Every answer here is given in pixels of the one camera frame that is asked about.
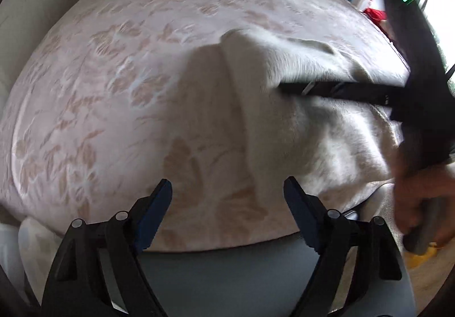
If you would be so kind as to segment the person's right hand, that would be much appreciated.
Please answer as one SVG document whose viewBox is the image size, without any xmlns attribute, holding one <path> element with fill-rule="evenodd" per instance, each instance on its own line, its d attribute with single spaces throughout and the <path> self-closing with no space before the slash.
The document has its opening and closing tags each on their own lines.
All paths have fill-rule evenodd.
<svg viewBox="0 0 455 317">
<path fill-rule="evenodd" d="M 394 219 L 404 234 L 420 224 L 420 204 L 425 199 L 445 197 L 446 209 L 432 241 L 443 247 L 454 238 L 454 164 L 436 165 L 412 173 L 407 155 L 396 153 L 394 173 Z"/>
</svg>

